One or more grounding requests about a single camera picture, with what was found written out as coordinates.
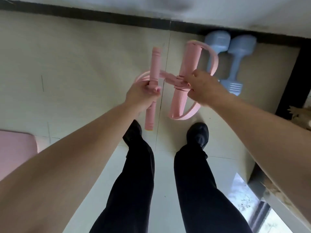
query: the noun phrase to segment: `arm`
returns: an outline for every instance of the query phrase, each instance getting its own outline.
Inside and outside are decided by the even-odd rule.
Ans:
[[[134,84],[123,104],[28,160],[0,182],[1,232],[61,233],[122,136],[160,93]]]
[[[210,106],[237,134],[255,161],[311,222],[311,132],[242,101],[208,73],[185,78],[188,96]]]

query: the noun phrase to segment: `person's left hand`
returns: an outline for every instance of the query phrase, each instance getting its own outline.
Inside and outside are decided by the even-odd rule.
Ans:
[[[126,93],[125,104],[134,107],[138,112],[146,110],[160,96],[160,87],[148,88],[149,81],[134,83]]]

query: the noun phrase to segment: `pink mat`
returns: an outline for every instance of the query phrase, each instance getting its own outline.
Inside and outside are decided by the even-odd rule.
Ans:
[[[33,135],[0,131],[0,180],[36,154]]]

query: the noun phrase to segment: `light blue dumbbell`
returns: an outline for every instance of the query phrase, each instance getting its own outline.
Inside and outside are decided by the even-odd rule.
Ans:
[[[213,31],[206,35],[205,43],[209,45],[217,54],[223,51],[227,51],[230,44],[230,34],[226,31]],[[209,72],[211,69],[212,61],[209,60],[207,63],[206,71]]]
[[[238,96],[243,84],[236,80],[240,62],[246,55],[251,55],[256,46],[256,38],[252,35],[241,35],[231,40],[228,53],[233,55],[233,61],[228,79],[220,80],[220,83],[230,92]]]

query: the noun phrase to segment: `black trousers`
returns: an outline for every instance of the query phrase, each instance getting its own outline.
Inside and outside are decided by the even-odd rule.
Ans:
[[[206,159],[198,144],[185,145],[175,156],[175,180],[186,232],[251,233],[242,214],[216,188]],[[146,233],[154,174],[152,149],[139,138],[129,147],[123,171],[90,233]]]

